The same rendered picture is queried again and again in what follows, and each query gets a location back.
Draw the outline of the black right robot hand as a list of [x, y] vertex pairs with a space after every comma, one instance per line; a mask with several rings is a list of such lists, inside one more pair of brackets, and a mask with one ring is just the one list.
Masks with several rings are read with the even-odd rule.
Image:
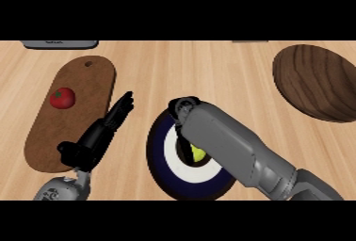
[[190, 142], [183, 137], [180, 130], [181, 130], [181, 125], [189, 115], [189, 112], [199, 104], [200, 104], [200, 100], [194, 96], [175, 98], [168, 103], [169, 116], [172, 117], [175, 122], [177, 142], [181, 149], [184, 161], [189, 166], [193, 165], [194, 159], [193, 159], [193, 153], [190, 148]]

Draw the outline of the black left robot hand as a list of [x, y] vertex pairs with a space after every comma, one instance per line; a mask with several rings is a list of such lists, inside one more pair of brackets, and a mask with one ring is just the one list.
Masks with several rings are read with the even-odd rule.
[[113, 138], [115, 132], [132, 110], [132, 92], [128, 91], [112, 108], [85, 129], [76, 142], [61, 141], [57, 145], [60, 162], [84, 172], [97, 166]]

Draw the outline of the yellow-green pear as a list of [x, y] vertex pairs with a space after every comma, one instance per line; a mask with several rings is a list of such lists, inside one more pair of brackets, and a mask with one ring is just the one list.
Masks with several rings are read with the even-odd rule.
[[191, 154], [193, 154], [193, 161], [200, 162], [205, 157], [205, 151], [194, 146], [190, 146], [190, 148], [191, 148]]

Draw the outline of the navy and white plate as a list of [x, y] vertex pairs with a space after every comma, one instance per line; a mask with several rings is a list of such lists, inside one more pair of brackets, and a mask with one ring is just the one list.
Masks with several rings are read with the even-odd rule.
[[186, 164], [166, 110], [158, 115], [147, 134], [146, 158], [153, 180], [175, 200], [212, 201], [234, 184], [234, 178], [208, 154], [200, 162]]

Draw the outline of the dark wooden bowl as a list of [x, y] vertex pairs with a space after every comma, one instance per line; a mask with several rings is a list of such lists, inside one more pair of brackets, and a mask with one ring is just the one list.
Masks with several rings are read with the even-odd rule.
[[314, 119], [356, 121], [356, 66], [310, 44], [285, 47], [273, 58], [273, 82], [289, 105]]

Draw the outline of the brown wooden cutting board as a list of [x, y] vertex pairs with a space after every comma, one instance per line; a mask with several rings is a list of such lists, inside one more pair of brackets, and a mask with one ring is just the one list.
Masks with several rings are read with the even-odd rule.
[[[59, 160], [57, 145], [61, 141], [76, 142], [104, 115], [113, 82], [115, 68], [103, 56], [76, 57], [60, 67], [25, 141], [25, 160], [33, 170], [57, 173], [72, 169]], [[60, 88], [75, 93], [75, 104], [67, 109], [50, 105], [50, 96]]]

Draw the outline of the red tomato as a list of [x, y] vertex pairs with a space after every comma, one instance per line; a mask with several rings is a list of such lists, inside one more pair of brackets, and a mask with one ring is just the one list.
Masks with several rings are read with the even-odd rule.
[[70, 88], [59, 88], [50, 95], [50, 105], [56, 109], [67, 109], [75, 104], [75, 92]]

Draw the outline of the grey appliance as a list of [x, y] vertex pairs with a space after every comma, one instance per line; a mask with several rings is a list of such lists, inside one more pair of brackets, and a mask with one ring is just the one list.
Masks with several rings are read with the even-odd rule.
[[90, 49], [98, 44], [95, 40], [23, 40], [29, 49]]

